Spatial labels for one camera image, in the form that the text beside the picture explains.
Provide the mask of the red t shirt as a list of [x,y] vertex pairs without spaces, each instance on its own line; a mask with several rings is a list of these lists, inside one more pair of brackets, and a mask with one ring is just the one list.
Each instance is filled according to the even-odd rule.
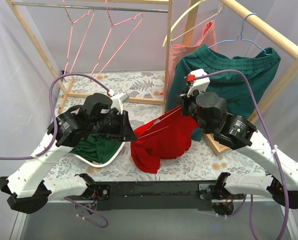
[[179,115],[167,128],[131,142],[131,157],[138,169],[156,174],[161,160],[176,159],[191,147],[198,124],[191,116]]

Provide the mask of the white laundry basket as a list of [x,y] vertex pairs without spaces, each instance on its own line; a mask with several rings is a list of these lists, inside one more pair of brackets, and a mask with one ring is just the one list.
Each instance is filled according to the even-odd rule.
[[118,156],[118,154],[121,152],[121,150],[123,149],[125,143],[122,142],[120,147],[117,149],[117,151],[113,154],[113,156],[105,163],[102,163],[102,164],[99,164],[97,162],[90,162],[86,159],[84,159],[83,157],[77,155],[77,154],[73,154],[73,156],[77,157],[78,159],[82,160],[83,162],[85,162],[86,164],[92,166],[92,167],[95,167],[95,168],[103,168],[107,165],[110,165],[111,162]]

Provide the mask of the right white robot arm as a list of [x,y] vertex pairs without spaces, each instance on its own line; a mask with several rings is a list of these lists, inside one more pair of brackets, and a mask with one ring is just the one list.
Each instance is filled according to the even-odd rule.
[[239,115],[227,112],[226,100],[214,92],[194,91],[179,96],[182,114],[192,117],[215,141],[259,164],[269,174],[262,177],[223,172],[211,188],[216,198],[250,194],[272,198],[282,206],[298,209],[298,162],[279,149],[256,126]]

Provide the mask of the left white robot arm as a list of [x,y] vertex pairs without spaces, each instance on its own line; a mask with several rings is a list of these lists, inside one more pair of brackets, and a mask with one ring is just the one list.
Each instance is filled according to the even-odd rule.
[[100,190],[86,173],[54,181],[44,178],[63,156],[91,134],[119,143],[136,141],[128,112],[123,109],[128,98],[126,93],[112,97],[95,93],[82,105],[58,115],[29,159],[12,175],[0,177],[0,190],[9,195],[10,208],[32,214],[51,200],[69,196],[90,200],[97,195]]

